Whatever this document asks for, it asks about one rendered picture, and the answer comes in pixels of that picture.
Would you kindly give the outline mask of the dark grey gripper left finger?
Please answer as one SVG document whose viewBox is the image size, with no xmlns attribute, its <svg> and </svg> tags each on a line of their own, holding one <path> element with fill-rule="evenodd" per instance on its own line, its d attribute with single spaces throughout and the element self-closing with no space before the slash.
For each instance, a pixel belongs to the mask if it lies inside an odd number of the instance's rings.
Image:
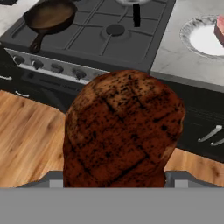
<svg viewBox="0 0 224 224">
<path fill-rule="evenodd" d="M 63 188 L 63 172 L 62 171 L 49 171 L 40 180 L 32 181 L 28 184 L 21 185 L 20 188 Z"/>
</svg>

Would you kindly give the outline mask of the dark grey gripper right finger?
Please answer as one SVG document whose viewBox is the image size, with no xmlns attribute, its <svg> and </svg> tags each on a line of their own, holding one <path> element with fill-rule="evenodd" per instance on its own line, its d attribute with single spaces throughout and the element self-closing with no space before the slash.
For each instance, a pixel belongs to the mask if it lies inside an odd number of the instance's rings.
<svg viewBox="0 0 224 224">
<path fill-rule="evenodd" d="M 205 183 L 196 179 L 187 171 L 167 171 L 166 187 L 172 188 L 190 188 L 190 187 L 205 187 Z"/>
</svg>

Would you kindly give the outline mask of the brown grilled steak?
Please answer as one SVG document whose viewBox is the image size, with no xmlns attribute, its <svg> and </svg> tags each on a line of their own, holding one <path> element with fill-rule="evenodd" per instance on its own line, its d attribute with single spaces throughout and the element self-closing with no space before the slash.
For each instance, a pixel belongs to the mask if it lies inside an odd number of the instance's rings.
<svg viewBox="0 0 224 224">
<path fill-rule="evenodd" d="M 66 112 L 65 187 L 163 187 L 186 108 L 160 80 L 137 70 L 100 75 Z"/>
</svg>

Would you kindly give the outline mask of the white plate with grey rim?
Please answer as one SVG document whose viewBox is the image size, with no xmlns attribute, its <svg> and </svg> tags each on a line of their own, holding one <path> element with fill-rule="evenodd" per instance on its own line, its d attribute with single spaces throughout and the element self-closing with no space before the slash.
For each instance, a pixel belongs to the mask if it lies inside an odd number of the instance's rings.
<svg viewBox="0 0 224 224">
<path fill-rule="evenodd" d="M 193 18 L 180 29 L 179 36 L 193 53 L 209 59 L 224 60 L 224 46 L 214 34 L 216 19 L 216 16 Z"/>
</svg>

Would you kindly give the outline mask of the black cupboard door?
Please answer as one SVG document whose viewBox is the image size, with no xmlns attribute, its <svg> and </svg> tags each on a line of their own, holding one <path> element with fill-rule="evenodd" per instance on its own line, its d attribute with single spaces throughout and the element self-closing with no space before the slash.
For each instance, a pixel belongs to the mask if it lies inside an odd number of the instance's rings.
<svg viewBox="0 0 224 224">
<path fill-rule="evenodd" d="M 210 144 L 224 138 L 224 93 L 177 82 L 164 83 L 185 103 L 184 130 L 178 140 L 178 147 L 224 164 L 224 143 L 217 146 Z M 216 125 L 222 125 L 222 130 L 205 142 L 198 142 Z"/>
</svg>

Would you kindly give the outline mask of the black oven door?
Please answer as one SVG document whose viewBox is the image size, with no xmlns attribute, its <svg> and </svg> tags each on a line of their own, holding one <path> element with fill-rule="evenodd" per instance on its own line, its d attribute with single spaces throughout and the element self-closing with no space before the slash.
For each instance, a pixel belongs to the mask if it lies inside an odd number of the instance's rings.
<svg viewBox="0 0 224 224">
<path fill-rule="evenodd" d="M 24 70 L 22 79 L 39 86 L 53 105 L 64 114 L 84 87 L 83 84 L 74 81 L 29 71 L 28 69 Z"/>
</svg>

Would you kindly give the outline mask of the black hob knob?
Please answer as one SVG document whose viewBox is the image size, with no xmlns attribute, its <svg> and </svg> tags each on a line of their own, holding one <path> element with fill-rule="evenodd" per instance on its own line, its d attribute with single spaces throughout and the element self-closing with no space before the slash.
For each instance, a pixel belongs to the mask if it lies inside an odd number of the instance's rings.
<svg viewBox="0 0 224 224">
<path fill-rule="evenodd" d="M 24 58 L 20 56 L 14 56 L 13 60 L 17 65 L 23 64 L 25 62 Z"/>
<path fill-rule="evenodd" d="M 64 71 L 64 68 L 57 64 L 51 64 L 51 71 L 56 74 L 61 74 Z"/>
<path fill-rule="evenodd" d="M 81 71 L 80 69 L 76 69 L 76 68 L 74 68 L 72 70 L 72 73 L 77 80 L 83 79 L 87 76 L 85 72 Z"/>
<path fill-rule="evenodd" d="M 36 70 L 38 70 L 38 69 L 42 68 L 44 64 L 43 64 L 41 61 L 39 61 L 39 60 L 33 59 L 33 60 L 31 61 L 31 65 L 32 65 Z"/>
</svg>

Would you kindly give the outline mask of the black drawer front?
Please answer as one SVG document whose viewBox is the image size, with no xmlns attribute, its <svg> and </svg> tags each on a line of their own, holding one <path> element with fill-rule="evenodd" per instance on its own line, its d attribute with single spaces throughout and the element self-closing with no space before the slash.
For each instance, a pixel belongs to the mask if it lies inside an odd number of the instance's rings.
<svg viewBox="0 0 224 224">
<path fill-rule="evenodd" d="M 30 98 L 31 92 L 22 80 L 24 71 L 18 68 L 10 55 L 0 45 L 0 90 Z"/>
</svg>

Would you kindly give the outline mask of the silver hob control panel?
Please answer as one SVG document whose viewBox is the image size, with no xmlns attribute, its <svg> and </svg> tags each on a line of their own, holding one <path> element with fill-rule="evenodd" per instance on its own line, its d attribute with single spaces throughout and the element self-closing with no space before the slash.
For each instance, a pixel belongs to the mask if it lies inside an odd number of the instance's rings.
<svg viewBox="0 0 224 224">
<path fill-rule="evenodd" d="M 100 69 L 49 59 L 30 53 L 11 50 L 9 48 L 5 48 L 5 51 L 20 68 L 68 81 L 74 81 L 83 85 L 88 84 L 93 78 L 106 73 L 106 71 Z"/>
</svg>

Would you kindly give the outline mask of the dark grey gas hob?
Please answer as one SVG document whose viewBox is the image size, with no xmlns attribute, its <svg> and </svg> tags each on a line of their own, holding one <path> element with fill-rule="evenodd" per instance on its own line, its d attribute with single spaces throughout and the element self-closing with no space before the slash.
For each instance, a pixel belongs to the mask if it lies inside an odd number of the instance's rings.
<svg viewBox="0 0 224 224">
<path fill-rule="evenodd" d="M 134 26 L 130 7 L 116 0 L 80 0 L 73 24 L 44 37 L 39 55 L 104 71 L 149 72 L 176 0 L 151 0 L 141 6 Z"/>
</svg>

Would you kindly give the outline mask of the red raw steak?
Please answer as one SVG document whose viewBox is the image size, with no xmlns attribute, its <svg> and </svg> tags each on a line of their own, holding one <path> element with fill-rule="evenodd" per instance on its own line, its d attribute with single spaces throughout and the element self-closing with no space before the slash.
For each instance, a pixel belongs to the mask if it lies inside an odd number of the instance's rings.
<svg viewBox="0 0 224 224">
<path fill-rule="evenodd" d="M 218 16 L 216 19 L 214 34 L 224 47 L 224 16 Z"/>
</svg>

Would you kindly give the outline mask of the brown cast iron skillet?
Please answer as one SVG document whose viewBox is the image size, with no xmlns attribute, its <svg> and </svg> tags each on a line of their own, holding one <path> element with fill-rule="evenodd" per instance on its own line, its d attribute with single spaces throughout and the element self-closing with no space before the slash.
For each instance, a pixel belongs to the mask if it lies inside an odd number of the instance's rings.
<svg viewBox="0 0 224 224">
<path fill-rule="evenodd" d="M 74 21 L 77 11 L 71 0 L 45 0 L 31 7 L 24 15 L 26 25 L 37 33 L 30 45 L 31 53 L 38 53 L 45 35 L 64 31 Z"/>
</svg>

